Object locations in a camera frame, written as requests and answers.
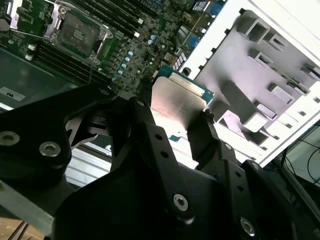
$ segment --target black plastic part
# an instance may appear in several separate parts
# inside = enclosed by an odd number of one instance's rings
[[[69,121],[99,103],[107,104],[113,100],[112,92],[107,96],[101,92],[100,85],[92,83],[2,113],[0,132],[12,131],[20,140],[12,146],[0,146],[0,179],[32,183],[34,187],[62,179],[71,159],[66,129],[78,131],[79,127],[78,124],[68,124]],[[58,144],[60,153],[55,157],[42,155],[39,148],[45,142]]]

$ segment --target screw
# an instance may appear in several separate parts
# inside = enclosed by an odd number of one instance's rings
[[[189,204],[187,199],[179,193],[176,193],[173,196],[173,203],[182,212],[185,212],[188,210]]]
[[[45,157],[54,158],[60,154],[61,147],[53,141],[46,141],[40,145],[39,151]]]
[[[136,102],[137,102],[140,106],[142,106],[142,107],[145,105],[142,101],[139,101],[139,100],[138,100],[138,101],[136,101]]]
[[[256,164],[255,162],[252,162],[251,165],[252,165],[256,170],[259,170],[259,166],[258,166],[258,164]]]
[[[104,94],[104,95],[107,95],[107,96],[110,95],[110,93],[109,93],[107,90],[105,90],[105,89],[101,89],[100,92],[101,92],[102,94]]]
[[[224,145],[225,145],[225,147],[226,147],[229,151],[232,150],[232,146],[230,146],[228,143],[225,143]]]
[[[64,7],[60,7],[59,13],[60,13],[60,14],[66,14],[66,13],[67,13],[67,9],[64,8]]]
[[[13,131],[0,132],[0,145],[12,146],[20,141],[20,136]]]
[[[251,222],[249,222],[247,219],[244,217],[241,217],[240,219],[241,227],[243,230],[251,237],[253,237],[255,233],[254,226],[252,226]]]

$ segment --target electronic component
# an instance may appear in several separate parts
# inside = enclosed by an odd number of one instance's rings
[[[98,81],[138,94],[141,81],[160,67],[180,69],[213,21],[194,15],[194,3],[5,0],[0,3],[0,29],[9,25],[11,30],[0,45],[77,85]],[[184,16],[189,16],[188,24],[182,23]],[[177,40],[179,29],[188,30]]]
[[[6,19],[0,18],[0,31],[7,32],[10,30],[10,24],[7,22]]]
[[[106,39],[113,38],[109,28],[71,4],[55,5],[52,15],[55,17],[45,33],[50,42],[83,61],[99,65]]]

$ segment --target black metal bracket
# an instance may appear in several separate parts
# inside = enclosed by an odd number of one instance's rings
[[[2,113],[0,179],[39,187],[58,182],[71,159],[70,141],[74,141],[83,115],[114,99],[109,89],[92,83]]]

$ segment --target wire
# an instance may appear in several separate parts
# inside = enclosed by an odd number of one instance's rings
[[[18,31],[18,30],[15,30],[15,29],[11,29],[11,31],[19,33],[19,34],[24,34],[24,35],[32,36],[32,37],[35,37],[35,38],[39,38],[39,39],[49,40],[48,37],[38,36],[38,35],[34,35],[34,34],[31,34],[31,33],[24,32],[24,31]]]
[[[25,235],[25,232],[27,231],[28,227],[29,227],[29,224],[27,223],[27,224],[24,226],[22,232],[20,233],[19,237],[18,237],[16,240],[21,240],[21,239],[23,238],[23,236]]]
[[[11,234],[11,236],[8,238],[8,240],[12,240],[14,239],[14,237],[17,235],[17,233],[19,232],[19,230],[22,228],[22,226],[25,224],[25,221],[22,221],[20,223],[20,225],[13,231],[13,233]]]
[[[91,82],[92,79],[92,71],[94,69],[94,63],[91,64],[91,68],[90,68],[90,76],[89,76],[89,83]]]
[[[316,181],[314,181],[313,185],[316,185],[319,181],[320,181],[320,177]]]
[[[307,164],[306,164],[306,169],[307,169],[307,171],[308,171],[308,174],[309,174],[310,178],[312,178],[312,180],[313,180],[314,182],[317,182],[317,180],[316,180],[316,179],[311,175],[311,173],[310,173],[310,160],[311,160],[312,156],[313,156],[318,150],[320,150],[320,147],[317,148],[317,149],[310,155],[310,157],[309,157],[309,159],[308,159],[308,162],[307,162]]]
[[[301,141],[301,142],[303,142],[303,143],[306,143],[306,144],[309,144],[310,146],[315,147],[315,148],[317,148],[317,149],[320,149],[320,146],[313,145],[313,144],[311,144],[310,142],[304,141],[304,140],[302,140],[302,139],[299,139],[299,141]]]
[[[287,157],[287,151],[288,148],[286,148],[283,153],[282,153],[282,158],[281,158],[281,162],[280,162],[280,166],[279,167],[283,167],[285,162],[286,162],[286,157]]]
[[[286,158],[286,160],[288,160],[288,162],[293,170],[293,174],[296,176],[297,174],[296,174],[296,171],[295,171],[294,166],[292,165],[291,161],[289,160],[289,158],[287,158],[287,157],[285,157],[285,158]]]

